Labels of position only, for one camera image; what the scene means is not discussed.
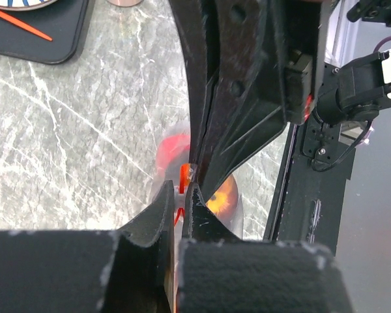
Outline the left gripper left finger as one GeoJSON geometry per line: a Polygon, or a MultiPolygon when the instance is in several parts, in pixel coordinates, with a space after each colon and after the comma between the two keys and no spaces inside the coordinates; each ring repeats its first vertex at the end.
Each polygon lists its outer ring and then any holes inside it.
{"type": "Polygon", "coordinates": [[[174,188],[116,230],[0,230],[0,312],[172,312],[174,188]]]}

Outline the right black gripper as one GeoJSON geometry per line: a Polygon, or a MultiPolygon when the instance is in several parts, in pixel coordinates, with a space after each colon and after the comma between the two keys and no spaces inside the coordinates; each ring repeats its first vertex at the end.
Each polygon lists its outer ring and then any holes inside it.
{"type": "Polygon", "coordinates": [[[217,1],[220,63],[195,180],[205,199],[282,133],[323,82],[330,1],[217,1]]]}

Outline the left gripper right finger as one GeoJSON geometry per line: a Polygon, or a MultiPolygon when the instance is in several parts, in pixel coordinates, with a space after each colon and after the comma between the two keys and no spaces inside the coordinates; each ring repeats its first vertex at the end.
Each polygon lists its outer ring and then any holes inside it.
{"type": "Polygon", "coordinates": [[[341,271],[322,245],[243,241],[186,193],[177,267],[179,312],[352,312],[341,271]]]}

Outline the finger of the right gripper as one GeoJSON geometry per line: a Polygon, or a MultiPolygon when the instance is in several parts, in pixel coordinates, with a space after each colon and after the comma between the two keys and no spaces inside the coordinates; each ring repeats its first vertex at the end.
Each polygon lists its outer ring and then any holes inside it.
{"type": "Polygon", "coordinates": [[[190,109],[190,156],[199,162],[220,65],[220,32],[215,1],[170,1],[179,34],[190,109]]]}

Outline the clear zip bag orange zipper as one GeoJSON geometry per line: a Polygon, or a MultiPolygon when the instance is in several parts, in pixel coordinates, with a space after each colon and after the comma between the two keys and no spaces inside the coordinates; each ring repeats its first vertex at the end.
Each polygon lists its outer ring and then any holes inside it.
{"type": "MultiPolygon", "coordinates": [[[[181,121],[176,125],[167,128],[164,134],[161,137],[160,142],[167,136],[174,134],[189,134],[190,135],[190,123],[188,121],[181,121]]],[[[155,164],[155,176],[151,186],[150,198],[154,199],[157,195],[161,185],[164,181],[172,181],[174,190],[175,190],[175,212],[174,212],[174,227],[175,235],[178,237],[181,235],[182,226],[184,222],[185,215],[185,195],[188,190],[188,186],[192,180],[194,172],[196,170],[196,165],[190,164],[188,162],[190,151],[183,153],[178,158],[176,158],[168,167],[163,175],[159,175],[156,172],[155,164]]],[[[234,218],[229,223],[223,223],[219,220],[224,226],[226,226],[230,231],[232,231],[238,237],[242,237],[243,233],[243,204],[242,196],[239,192],[239,202],[237,206],[237,212],[234,218]]]]}

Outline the dark red apple toy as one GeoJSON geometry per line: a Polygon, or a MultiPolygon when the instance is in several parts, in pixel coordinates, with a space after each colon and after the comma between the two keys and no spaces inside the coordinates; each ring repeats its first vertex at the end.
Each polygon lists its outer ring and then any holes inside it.
{"type": "Polygon", "coordinates": [[[224,224],[229,223],[237,212],[239,190],[233,175],[230,175],[207,201],[207,207],[224,224]]]}

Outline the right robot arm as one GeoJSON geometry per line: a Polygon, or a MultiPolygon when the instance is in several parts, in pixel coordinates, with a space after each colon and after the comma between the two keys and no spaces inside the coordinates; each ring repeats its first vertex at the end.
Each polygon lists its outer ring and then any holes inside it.
{"type": "Polygon", "coordinates": [[[287,123],[371,121],[391,108],[373,52],[324,81],[332,1],[171,1],[188,81],[193,180],[211,197],[287,123]]]}

